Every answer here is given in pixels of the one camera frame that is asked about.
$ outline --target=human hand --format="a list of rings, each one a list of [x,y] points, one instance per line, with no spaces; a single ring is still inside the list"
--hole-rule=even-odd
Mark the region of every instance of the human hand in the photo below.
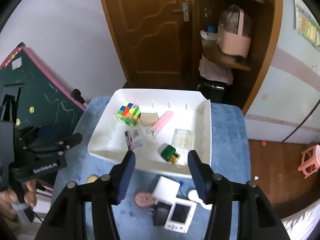
[[[37,204],[36,198],[36,180],[32,179],[26,182],[28,192],[24,195],[24,201],[31,207]],[[0,192],[0,214],[11,221],[17,220],[17,214],[12,208],[10,202],[17,202],[17,195],[12,189]]]

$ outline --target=pink folded cloth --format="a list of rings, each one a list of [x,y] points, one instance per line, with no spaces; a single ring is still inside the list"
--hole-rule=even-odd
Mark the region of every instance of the pink folded cloth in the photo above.
[[[219,81],[232,85],[233,74],[229,67],[220,67],[207,60],[203,55],[199,65],[200,76],[207,80]]]

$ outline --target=colorful puzzle cube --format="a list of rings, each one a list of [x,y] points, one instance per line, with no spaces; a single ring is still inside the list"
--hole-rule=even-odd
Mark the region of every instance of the colorful puzzle cube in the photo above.
[[[141,112],[139,106],[132,103],[124,102],[117,113],[121,122],[130,126],[135,126],[140,119]]]

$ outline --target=wooden floor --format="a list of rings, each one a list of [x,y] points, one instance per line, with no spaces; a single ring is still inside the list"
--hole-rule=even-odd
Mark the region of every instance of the wooden floor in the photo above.
[[[252,178],[256,181],[280,218],[292,215],[320,198],[320,171],[304,178],[298,171],[304,144],[249,140]]]

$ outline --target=green chalkboard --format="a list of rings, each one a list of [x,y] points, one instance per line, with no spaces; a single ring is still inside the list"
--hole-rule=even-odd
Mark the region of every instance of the green chalkboard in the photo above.
[[[85,107],[68,95],[23,43],[0,65],[0,90],[14,83],[25,84],[16,129],[59,123],[61,130],[51,138],[54,141],[73,133]]]

